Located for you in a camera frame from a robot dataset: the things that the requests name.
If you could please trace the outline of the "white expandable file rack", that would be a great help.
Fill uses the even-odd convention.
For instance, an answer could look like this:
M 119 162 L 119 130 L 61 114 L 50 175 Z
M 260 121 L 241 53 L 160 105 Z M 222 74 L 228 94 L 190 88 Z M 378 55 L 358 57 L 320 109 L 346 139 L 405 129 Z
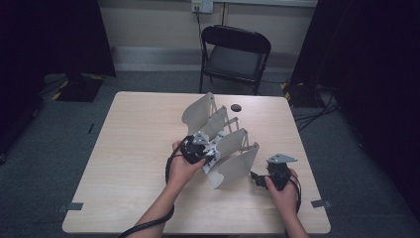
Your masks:
M 217 146 L 221 152 L 221 160 L 206 175 L 215 189 L 250 173 L 260 145 L 249 143 L 248 131 L 240 127 L 239 118 L 230 118 L 224 105 L 217 107 L 212 93 L 205 94 L 189 105 L 183 112 L 181 121 L 187 125 L 187 136 L 200 131 L 208 136 L 209 142 L 218 132 L 227 133 Z

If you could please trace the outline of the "black folding chair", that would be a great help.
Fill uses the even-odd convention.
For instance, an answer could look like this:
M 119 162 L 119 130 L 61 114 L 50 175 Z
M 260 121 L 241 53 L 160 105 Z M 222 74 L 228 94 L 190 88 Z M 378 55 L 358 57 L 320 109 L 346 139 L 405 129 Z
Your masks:
M 202 57 L 199 92 L 203 78 L 220 78 L 252 85 L 257 95 L 271 52 L 263 34 L 224 25 L 206 27 L 200 34 Z

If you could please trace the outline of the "white wall socket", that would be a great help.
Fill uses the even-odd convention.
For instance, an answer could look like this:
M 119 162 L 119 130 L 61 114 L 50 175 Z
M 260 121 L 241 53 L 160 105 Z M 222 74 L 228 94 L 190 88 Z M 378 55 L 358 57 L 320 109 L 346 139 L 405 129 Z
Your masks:
M 212 0 L 191 0 L 191 11 L 193 13 L 212 14 L 214 2 Z

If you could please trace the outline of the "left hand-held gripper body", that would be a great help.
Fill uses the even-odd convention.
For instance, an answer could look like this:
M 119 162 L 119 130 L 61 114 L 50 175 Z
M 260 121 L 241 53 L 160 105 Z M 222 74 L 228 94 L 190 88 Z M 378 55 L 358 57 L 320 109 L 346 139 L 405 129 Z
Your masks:
M 189 135 L 185 138 L 180 151 L 189 164 L 196 164 L 202 159 L 210 160 L 206 152 L 208 145 L 208 136 L 198 131 L 194 135 Z

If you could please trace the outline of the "black curtain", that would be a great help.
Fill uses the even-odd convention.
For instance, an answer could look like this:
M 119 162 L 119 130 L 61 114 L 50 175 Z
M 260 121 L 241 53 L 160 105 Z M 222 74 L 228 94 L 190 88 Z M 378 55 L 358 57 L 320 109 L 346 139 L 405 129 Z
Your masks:
M 98 0 L 0 0 L 0 155 L 56 73 L 116 74 Z
M 318 0 L 291 81 L 335 89 L 420 218 L 420 0 Z

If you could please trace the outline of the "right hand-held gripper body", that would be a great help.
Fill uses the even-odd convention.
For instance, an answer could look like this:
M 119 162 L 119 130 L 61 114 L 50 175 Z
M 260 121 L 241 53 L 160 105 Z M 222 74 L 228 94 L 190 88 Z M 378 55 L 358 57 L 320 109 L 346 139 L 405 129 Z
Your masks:
M 283 190 L 291 177 L 291 171 L 287 164 L 296 162 L 296 159 L 283 154 L 276 154 L 266 161 L 267 171 L 275 188 L 277 190 Z

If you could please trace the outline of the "person's right hand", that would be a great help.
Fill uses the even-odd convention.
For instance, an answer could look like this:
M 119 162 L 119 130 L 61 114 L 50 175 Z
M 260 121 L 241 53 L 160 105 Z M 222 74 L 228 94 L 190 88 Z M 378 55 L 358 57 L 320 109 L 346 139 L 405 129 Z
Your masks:
M 297 216 L 297 173 L 294 169 L 291 169 L 290 172 L 290 180 L 283 190 L 277 190 L 270 177 L 264 178 L 274 207 L 283 219 Z

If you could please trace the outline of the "black stand base yellow tape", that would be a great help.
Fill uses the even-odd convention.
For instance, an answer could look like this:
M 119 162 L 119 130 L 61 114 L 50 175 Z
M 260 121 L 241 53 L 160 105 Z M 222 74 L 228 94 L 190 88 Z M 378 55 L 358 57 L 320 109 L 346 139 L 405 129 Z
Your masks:
M 64 82 L 53 95 L 56 101 L 93 102 L 104 77 L 99 75 L 66 74 Z
M 281 86 L 284 97 L 291 107 L 317 108 L 316 92 L 304 84 L 285 83 Z

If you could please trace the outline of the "white cloth with black pattern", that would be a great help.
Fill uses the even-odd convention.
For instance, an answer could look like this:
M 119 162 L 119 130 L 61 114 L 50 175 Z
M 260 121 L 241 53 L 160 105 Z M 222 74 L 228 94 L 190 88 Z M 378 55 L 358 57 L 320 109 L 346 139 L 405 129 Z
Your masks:
M 217 149 L 217 146 L 226 136 L 227 133 L 225 131 L 218 132 L 216 137 L 205 147 L 204 158 L 206 159 L 206 163 L 203 167 L 205 175 L 221 160 L 221 152 Z

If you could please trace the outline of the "person's left hand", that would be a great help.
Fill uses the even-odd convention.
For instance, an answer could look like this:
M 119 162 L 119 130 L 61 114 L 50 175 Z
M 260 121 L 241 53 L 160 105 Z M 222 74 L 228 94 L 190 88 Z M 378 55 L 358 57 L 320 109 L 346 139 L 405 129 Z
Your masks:
M 188 163 L 180 152 L 180 145 L 180 141 L 172 144 L 174 156 L 170 163 L 166 185 L 170 189 L 178 191 L 181 191 L 193 179 L 195 173 L 202 169 L 206 162 L 205 159 L 201 159 L 195 164 Z

